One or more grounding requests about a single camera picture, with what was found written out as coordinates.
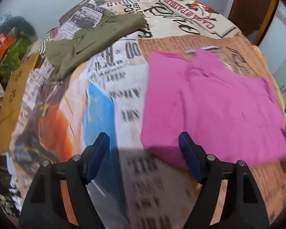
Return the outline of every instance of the orange object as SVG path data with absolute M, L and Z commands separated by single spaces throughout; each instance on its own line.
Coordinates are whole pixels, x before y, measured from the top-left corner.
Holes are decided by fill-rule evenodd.
M 0 43 L 1 44 L 3 44 L 5 41 L 6 41 L 6 37 L 5 37 L 5 35 L 2 33 L 2 34 L 0 34 Z
M 13 44 L 14 40 L 15 40 L 15 37 L 11 36 L 2 44 L 2 46 L 0 47 L 0 59 L 2 59 L 4 53 L 11 46 L 11 44 Z

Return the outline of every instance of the newspaper print tablecloth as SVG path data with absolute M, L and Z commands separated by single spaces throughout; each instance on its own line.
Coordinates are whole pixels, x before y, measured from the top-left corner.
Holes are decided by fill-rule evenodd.
M 116 178 L 115 191 L 108 187 L 105 175 L 88 185 L 89 194 L 104 225 L 107 228 L 182 228 L 197 199 L 200 185 L 187 171 L 169 166 L 143 149 L 140 132 L 148 81 L 146 52 L 150 50 L 148 46 L 165 50 L 165 40 L 162 41 L 163 47 L 160 47 L 159 39 L 168 36 L 176 36 L 176 39 L 187 44 L 183 36 L 203 35 L 222 39 L 233 37 L 239 33 L 239 29 L 195 0 L 85 0 L 67 12 L 60 19 L 59 29 L 52 31 L 45 40 L 70 39 L 80 28 L 96 26 L 104 11 L 113 14 L 141 13 L 147 24 L 145 28 L 122 37 L 92 56 L 61 82 L 52 82 L 50 74 L 53 67 L 47 60 L 39 69 L 31 71 L 10 151 L 13 153 L 15 149 L 23 147 L 25 143 L 20 139 L 27 134 L 34 135 L 34 140 L 46 149 L 45 155 L 54 153 L 60 161 L 80 154 L 91 143 L 83 137 L 83 125 L 93 121 L 93 118 L 84 116 L 87 114 L 87 99 L 91 98 L 87 87 L 89 83 L 98 85 L 114 102 L 119 152 L 115 157 L 119 158 L 118 168 L 122 176 L 122 181 Z M 42 42 L 37 43 L 38 47 L 35 44 L 31 53 L 43 51 Z M 176 50 L 182 48 L 178 44 L 174 47 Z M 27 165 L 15 156 L 13 161 L 17 187 L 25 198 L 40 163 L 32 161 Z M 286 202 L 286 174 L 279 164 L 271 171 L 282 184 L 280 189 L 275 187 L 279 190 L 273 192 L 269 191 L 268 183 L 262 187 L 262 193 L 271 193 L 269 202 L 266 198 L 266 205 L 272 202 L 273 208 L 281 199 L 277 210 L 268 211 L 270 220 L 273 220 Z M 212 223 L 218 221 L 222 205 L 220 198 Z M 72 213 L 68 214 L 68 219 L 76 223 Z

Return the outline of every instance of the silver bolt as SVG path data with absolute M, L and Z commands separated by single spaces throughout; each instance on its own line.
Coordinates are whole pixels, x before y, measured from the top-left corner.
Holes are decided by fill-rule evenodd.
M 210 161 L 214 161 L 214 160 L 215 160 L 215 156 L 212 155 L 212 154 L 207 155 L 206 158 L 207 158 L 208 160 L 210 160 Z
M 49 163 L 50 163 L 49 160 L 45 160 L 45 161 L 42 162 L 42 166 L 47 166 Z
M 246 166 L 246 162 L 244 160 L 239 160 L 239 165 L 240 166 Z
M 80 160 L 80 158 L 81 158 L 81 155 L 74 155 L 73 157 L 72 157 L 72 159 L 74 160 L 74 161 L 77 161 L 77 160 Z

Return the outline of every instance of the pink cloth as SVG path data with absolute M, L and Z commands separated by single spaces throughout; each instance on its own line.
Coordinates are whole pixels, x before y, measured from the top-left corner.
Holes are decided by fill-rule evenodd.
M 151 53 L 141 141 L 166 163 L 187 169 L 178 146 L 183 131 L 221 161 L 271 162 L 286 157 L 284 130 L 268 80 L 234 73 L 200 49 L 190 62 Z

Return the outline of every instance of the pink garment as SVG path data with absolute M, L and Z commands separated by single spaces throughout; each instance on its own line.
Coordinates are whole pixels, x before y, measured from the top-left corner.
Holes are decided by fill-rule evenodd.
M 151 53 L 141 141 L 166 163 L 187 169 L 178 146 L 183 131 L 221 161 L 271 162 L 286 157 L 284 130 L 268 80 L 234 73 L 200 49 L 190 62 Z

